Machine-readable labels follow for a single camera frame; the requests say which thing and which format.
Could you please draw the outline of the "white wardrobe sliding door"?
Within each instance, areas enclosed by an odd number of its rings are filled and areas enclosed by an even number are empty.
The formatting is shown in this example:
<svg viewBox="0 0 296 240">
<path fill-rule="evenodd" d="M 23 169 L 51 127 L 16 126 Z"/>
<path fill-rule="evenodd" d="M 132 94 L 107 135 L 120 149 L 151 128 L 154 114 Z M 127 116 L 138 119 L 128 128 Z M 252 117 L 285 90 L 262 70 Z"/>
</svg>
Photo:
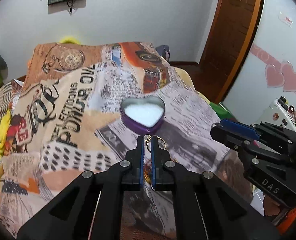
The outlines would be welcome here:
<svg viewBox="0 0 296 240">
<path fill-rule="evenodd" d="M 281 96 L 296 109 L 296 2 L 264 0 L 252 47 L 223 104 L 250 125 Z"/>
</svg>

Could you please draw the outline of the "dark blue bag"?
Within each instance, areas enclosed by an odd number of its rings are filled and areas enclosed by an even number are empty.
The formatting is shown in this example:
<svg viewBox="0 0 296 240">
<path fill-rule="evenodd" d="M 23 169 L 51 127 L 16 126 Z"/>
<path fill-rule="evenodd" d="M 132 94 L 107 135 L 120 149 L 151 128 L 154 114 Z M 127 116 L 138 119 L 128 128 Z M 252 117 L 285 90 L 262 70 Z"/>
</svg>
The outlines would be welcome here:
<svg viewBox="0 0 296 240">
<path fill-rule="evenodd" d="M 160 45 L 155 48 L 157 53 L 167 62 L 169 62 L 170 59 L 170 49 L 168 45 Z"/>
</svg>

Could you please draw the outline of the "newspaper print bedspread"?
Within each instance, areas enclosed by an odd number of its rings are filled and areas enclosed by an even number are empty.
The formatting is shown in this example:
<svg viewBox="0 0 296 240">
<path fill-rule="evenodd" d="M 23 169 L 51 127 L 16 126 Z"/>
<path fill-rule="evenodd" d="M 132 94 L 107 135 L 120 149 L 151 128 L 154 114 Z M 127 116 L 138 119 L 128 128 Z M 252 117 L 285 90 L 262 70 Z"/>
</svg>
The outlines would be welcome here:
<svg viewBox="0 0 296 240">
<path fill-rule="evenodd" d="M 188 170 L 210 170 L 247 202 L 252 186 L 234 151 L 211 139 L 219 120 L 207 98 L 185 82 L 150 43 L 36 46 L 12 113 L 0 166 L 0 222 L 20 227 L 81 172 L 102 172 L 135 148 L 121 120 L 126 98 L 165 103 L 156 134 Z"/>
</svg>

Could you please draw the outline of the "gold ring keychain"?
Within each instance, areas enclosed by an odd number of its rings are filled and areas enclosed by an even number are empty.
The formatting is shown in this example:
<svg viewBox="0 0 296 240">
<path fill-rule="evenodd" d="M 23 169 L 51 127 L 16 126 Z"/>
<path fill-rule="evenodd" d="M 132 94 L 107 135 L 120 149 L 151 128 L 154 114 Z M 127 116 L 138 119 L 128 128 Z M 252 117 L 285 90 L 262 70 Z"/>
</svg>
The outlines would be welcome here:
<svg viewBox="0 0 296 240">
<path fill-rule="evenodd" d="M 144 138 L 145 145 L 146 145 L 148 152 L 151 152 L 152 147 L 153 147 L 153 142 L 156 142 L 159 148 L 166 150 L 167 144 L 163 138 L 158 137 L 156 135 L 148 135 L 148 134 L 145 135 L 143 138 Z"/>
</svg>

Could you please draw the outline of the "brown wooden door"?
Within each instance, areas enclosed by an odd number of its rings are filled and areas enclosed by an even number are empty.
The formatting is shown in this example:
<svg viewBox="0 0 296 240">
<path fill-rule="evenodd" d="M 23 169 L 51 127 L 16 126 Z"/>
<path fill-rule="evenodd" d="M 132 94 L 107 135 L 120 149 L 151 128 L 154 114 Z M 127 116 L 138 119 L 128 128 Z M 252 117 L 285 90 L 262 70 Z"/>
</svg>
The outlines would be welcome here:
<svg viewBox="0 0 296 240">
<path fill-rule="evenodd" d="M 199 63 L 198 90 L 211 102 L 221 102 L 251 44 L 261 0 L 218 0 Z"/>
</svg>

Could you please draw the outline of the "yellow curved headrest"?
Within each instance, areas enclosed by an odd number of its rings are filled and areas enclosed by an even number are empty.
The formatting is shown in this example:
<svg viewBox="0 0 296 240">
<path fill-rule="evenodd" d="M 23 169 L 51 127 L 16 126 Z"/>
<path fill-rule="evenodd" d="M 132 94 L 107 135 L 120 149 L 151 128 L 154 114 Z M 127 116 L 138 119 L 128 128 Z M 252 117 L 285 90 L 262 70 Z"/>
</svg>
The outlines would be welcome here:
<svg viewBox="0 0 296 240">
<path fill-rule="evenodd" d="M 81 42 L 77 38 L 74 38 L 72 36 L 65 36 L 65 37 L 61 38 L 59 43 L 62 43 L 62 44 L 81 44 Z"/>
</svg>

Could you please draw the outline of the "purple heart-shaped tin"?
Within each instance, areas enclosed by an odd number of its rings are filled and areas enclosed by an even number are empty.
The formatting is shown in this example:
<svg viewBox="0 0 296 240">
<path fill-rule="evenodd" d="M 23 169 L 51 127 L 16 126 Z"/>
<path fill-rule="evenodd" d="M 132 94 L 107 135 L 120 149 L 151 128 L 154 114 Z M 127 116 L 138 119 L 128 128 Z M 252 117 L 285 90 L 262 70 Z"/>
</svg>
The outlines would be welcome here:
<svg viewBox="0 0 296 240">
<path fill-rule="evenodd" d="M 138 135 L 154 135 L 163 124 L 165 103 L 158 96 L 126 98 L 120 105 L 122 123 Z"/>
</svg>

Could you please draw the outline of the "colourful fleece blanket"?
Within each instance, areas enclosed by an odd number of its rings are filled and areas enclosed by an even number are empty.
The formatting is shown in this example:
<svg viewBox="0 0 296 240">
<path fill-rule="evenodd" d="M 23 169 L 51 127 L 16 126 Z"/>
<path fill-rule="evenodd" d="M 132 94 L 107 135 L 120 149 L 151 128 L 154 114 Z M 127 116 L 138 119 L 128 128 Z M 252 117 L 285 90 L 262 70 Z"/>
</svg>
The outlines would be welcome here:
<svg viewBox="0 0 296 240">
<path fill-rule="evenodd" d="M 180 78 L 183 80 L 183 82 L 193 90 L 195 90 L 194 83 L 192 82 L 192 79 L 190 75 L 183 69 L 175 67 L 176 73 L 180 76 Z M 205 97 L 202 93 L 196 91 L 198 95 L 208 104 L 210 107 L 215 111 L 217 116 L 222 119 L 229 119 L 236 121 L 236 119 L 233 117 L 233 115 L 224 107 L 221 105 L 215 104 L 211 102 L 207 97 Z"/>
</svg>

